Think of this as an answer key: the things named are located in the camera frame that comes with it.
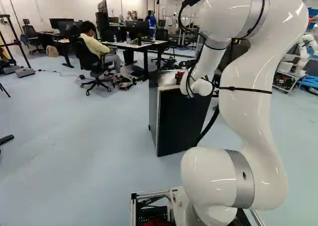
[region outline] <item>black cabinet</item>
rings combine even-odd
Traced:
[[[150,72],[149,128],[157,156],[185,151],[201,133],[210,96],[188,98],[175,84],[177,71]]]

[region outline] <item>black hair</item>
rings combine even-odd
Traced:
[[[95,25],[90,21],[84,21],[79,28],[81,33],[88,33],[89,30],[93,30],[96,33]]]

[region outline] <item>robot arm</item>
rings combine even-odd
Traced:
[[[309,59],[310,55],[307,53],[307,45],[310,45],[314,50],[314,55],[318,56],[318,44],[312,34],[303,35],[299,42],[298,47],[301,59]]]
[[[310,54],[307,52],[307,46],[310,45],[314,50],[314,55],[318,55],[318,45],[313,35],[306,34],[303,35],[299,42],[298,48],[300,52],[300,60],[297,62],[297,67],[295,73],[299,76],[304,76],[305,71],[303,70],[306,66],[307,62],[309,61]]]
[[[220,113],[242,138],[241,151],[195,147],[181,162],[184,190],[208,226],[227,225],[236,208],[274,209],[285,200],[288,182],[270,130],[270,93],[277,65],[302,37],[307,20],[301,0],[203,2],[199,25],[209,39],[189,78],[193,92],[207,95],[212,89],[200,78],[214,71],[231,38],[251,42],[222,73],[219,93]]]

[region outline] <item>cable on floor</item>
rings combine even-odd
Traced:
[[[75,76],[75,77],[77,77],[76,81],[79,81],[79,80],[80,80],[80,77],[79,77],[78,75],[62,75],[62,73],[59,72],[59,71],[48,71],[48,70],[42,70],[42,69],[38,69],[37,71],[39,71],[39,72],[45,71],[45,72],[59,73],[59,74],[60,74],[60,77]]]

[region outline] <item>gray pants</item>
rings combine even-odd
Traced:
[[[114,62],[114,66],[115,66],[115,70],[117,73],[120,73],[120,58],[118,55],[112,55],[112,54],[109,54],[109,55],[105,55],[105,62]]]

